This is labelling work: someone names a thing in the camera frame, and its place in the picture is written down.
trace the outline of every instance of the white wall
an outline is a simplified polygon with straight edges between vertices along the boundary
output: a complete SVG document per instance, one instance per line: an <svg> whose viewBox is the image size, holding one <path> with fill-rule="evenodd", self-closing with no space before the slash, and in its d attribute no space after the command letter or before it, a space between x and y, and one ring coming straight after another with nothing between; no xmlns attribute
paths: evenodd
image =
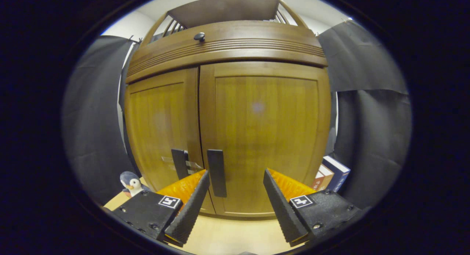
<svg viewBox="0 0 470 255"><path fill-rule="evenodd" d="M312 18L309 18L305 15L302 15L302 14L299 14L299 16L302 18L302 20L304 20L305 24L307 25L307 27L312 30L315 34L316 33L319 33L321 34L322 32L330 29L332 26L329 26L323 22L320 22L318 20L315 20L315 19L312 19Z"/></svg>
<svg viewBox="0 0 470 255"><path fill-rule="evenodd" d="M155 24L155 20L141 12L134 11L116 21L106 29L102 35L125 38L129 38L134 35L132 39L138 41L139 38L143 39L145 37L153 24Z"/></svg>

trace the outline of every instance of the stuffed penguin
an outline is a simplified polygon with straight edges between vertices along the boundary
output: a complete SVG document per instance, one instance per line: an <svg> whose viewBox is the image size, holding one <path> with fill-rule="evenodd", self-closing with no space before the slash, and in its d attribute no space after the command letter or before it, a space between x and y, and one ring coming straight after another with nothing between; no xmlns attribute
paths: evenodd
<svg viewBox="0 0 470 255"><path fill-rule="evenodd" d="M130 193L131 197L140 193L143 190L152 191L150 190L150 188L141 183L139 177L136 174L130 171L124 171L123 173L121 173L120 179L122 185L124 185L125 187L123 192Z"/></svg>

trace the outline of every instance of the cabinet door panel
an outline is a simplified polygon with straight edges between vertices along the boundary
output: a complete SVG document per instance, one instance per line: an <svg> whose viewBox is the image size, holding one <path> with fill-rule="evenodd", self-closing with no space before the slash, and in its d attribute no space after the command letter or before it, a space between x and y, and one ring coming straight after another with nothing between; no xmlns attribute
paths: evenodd
<svg viewBox="0 0 470 255"><path fill-rule="evenodd" d="M171 149L187 150L189 161L202 166L198 123L198 68L174 71L126 89L129 142L139 170L157 191L178 181L168 159ZM214 213L209 194L202 212Z"/></svg>
<svg viewBox="0 0 470 255"><path fill-rule="evenodd" d="M199 90L205 163L207 149L224 152L227 197L211 194L217 214L274 215L265 168L313 182L329 128L324 69L274 62L205 65Z"/></svg>

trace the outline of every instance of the black door handle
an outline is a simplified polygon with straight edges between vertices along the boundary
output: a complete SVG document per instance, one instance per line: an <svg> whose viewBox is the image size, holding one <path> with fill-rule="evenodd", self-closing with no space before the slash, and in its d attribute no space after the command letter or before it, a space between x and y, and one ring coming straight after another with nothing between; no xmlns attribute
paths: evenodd
<svg viewBox="0 0 470 255"><path fill-rule="evenodd" d="M181 180L189 176L188 168L186 167L186 161L189 161L188 152L172 148L171 156L173 156L173 163L175 164L178 179Z"/></svg>
<svg viewBox="0 0 470 255"><path fill-rule="evenodd" d="M214 195L217 197L227 197L223 151L207 150L207 160L209 162L210 180L212 181Z"/></svg>

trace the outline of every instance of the black knob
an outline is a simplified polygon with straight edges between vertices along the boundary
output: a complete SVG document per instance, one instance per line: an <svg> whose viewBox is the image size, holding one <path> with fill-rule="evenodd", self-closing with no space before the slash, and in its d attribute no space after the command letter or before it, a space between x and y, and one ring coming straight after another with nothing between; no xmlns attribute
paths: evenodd
<svg viewBox="0 0 470 255"><path fill-rule="evenodd" d="M199 42L203 42L204 37L205 37L205 34L203 32L201 32L201 33L194 36L194 40L199 40Z"/></svg>

